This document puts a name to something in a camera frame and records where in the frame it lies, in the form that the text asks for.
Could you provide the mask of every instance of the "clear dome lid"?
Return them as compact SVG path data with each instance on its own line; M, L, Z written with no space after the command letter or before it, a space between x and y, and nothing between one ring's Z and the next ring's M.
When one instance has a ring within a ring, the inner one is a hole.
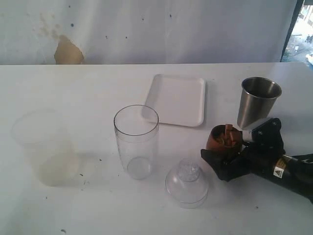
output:
M166 176L165 187L182 208L195 208L207 197L208 182L202 169L191 159L183 159Z

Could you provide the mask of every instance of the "copper object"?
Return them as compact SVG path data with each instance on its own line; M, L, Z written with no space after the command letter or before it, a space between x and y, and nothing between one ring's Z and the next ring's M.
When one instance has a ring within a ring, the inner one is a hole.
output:
M222 155L233 155L242 149L242 133L231 124L218 125L211 131L206 149Z

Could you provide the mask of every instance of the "frosted plastic cup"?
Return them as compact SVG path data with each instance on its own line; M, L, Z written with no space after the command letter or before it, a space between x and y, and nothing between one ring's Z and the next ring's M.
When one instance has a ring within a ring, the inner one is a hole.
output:
M57 186L76 174L77 158L55 110L40 109L23 115L15 121L11 134L43 184Z
M158 115L145 105L132 105L117 112L114 129L124 170L135 180L151 174L158 148Z

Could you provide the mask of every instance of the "stain on wall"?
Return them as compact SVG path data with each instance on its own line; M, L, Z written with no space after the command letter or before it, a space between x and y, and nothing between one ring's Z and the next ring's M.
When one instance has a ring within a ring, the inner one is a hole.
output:
M65 35L60 35L59 44L54 54L57 65L78 65L84 60L83 53Z

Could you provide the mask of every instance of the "white wall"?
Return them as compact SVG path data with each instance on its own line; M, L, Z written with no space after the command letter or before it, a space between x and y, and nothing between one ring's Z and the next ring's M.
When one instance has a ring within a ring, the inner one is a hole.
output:
M86 64L279 61L295 3L3 0L0 64L55 64L59 35Z

